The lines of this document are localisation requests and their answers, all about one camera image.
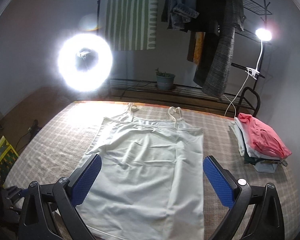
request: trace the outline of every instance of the green striped towel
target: green striped towel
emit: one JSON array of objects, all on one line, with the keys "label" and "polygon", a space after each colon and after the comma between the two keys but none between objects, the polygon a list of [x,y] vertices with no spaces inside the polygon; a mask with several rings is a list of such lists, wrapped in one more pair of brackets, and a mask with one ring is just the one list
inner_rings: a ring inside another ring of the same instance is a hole
[{"label": "green striped towel", "polygon": [[107,0],[105,38],[112,50],[155,49],[158,0]]}]

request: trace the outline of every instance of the green plant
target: green plant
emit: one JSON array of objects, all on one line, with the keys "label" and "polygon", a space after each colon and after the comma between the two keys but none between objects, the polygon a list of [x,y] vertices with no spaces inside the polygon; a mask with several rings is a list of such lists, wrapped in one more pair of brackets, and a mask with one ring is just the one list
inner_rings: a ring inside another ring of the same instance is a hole
[{"label": "green plant", "polygon": [[159,68],[155,70],[155,74],[160,77],[170,77],[170,74],[167,72],[161,72]]}]

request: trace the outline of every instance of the silver screw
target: silver screw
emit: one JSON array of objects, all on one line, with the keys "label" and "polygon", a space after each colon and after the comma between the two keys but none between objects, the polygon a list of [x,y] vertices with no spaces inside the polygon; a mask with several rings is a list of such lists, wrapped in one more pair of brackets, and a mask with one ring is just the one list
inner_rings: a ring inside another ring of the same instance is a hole
[{"label": "silver screw", "polygon": [[61,184],[64,184],[64,183],[66,183],[67,180],[68,180],[68,178],[62,177],[62,178],[60,178],[60,179],[58,180],[58,182],[61,183]]},{"label": "silver screw", "polygon": [[270,189],[274,189],[274,184],[272,184],[272,183],[268,183],[268,188],[270,188]]},{"label": "silver screw", "polygon": [[246,180],[245,179],[238,179],[238,183],[241,185],[241,186],[244,186],[247,184]]},{"label": "silver screw", "polygon": [[37,186],[37,182],[34,180],[34,181],[31,181],[30,182],[30,187],[35,187]]}]

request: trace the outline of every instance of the checkered tablecloth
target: checkered tablecloth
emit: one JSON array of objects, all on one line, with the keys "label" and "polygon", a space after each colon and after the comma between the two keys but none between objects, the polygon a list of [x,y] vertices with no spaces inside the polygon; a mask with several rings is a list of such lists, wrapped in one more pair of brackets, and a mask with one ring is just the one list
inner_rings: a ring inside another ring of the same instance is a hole
[{"label": "checkered tablecloth", "polygon": [[[74,102],[57,114],[29,143],[12,167],[5,182],[9,187],[27,188],[32,180],[40,184],[55,183],[60,177],[68,177],[93,141],[103,117],[123,113],[128,103],[122,102]],[[146,119],[170,119],[165,106],[138,104],[135,116]],[[229,128],[229,118],[183,110],[186,122],[204,130],[204,157],[213,155],[224,169],[235,178],[244,178],[250,185],[276,185],[280,198],[286,239],[292,239],[300,222],[300,203],[292,172],[288,167],[278,166],[273,174],[257,172],[250,164],[243,164],[238,143]],[[204,238],[208,239],[224,218],[223,207],[205,176],[204,183]],[[248,208],[234,239],[240,239],[252,212]],[[60,217],[57,217],[61,233],[69,239]]]}]

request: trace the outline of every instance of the folded pink garment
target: folded pink garment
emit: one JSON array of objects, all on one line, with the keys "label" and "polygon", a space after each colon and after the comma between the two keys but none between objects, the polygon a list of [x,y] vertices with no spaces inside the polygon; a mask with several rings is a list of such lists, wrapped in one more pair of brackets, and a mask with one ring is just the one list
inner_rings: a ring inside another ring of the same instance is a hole
[{"label": "folded pink garment", "polygon": [[249,136],[250,147],[262,154],[285,159],[291,151],[284,145],[276,132],[251,114],[239,113],[238,119]]}]

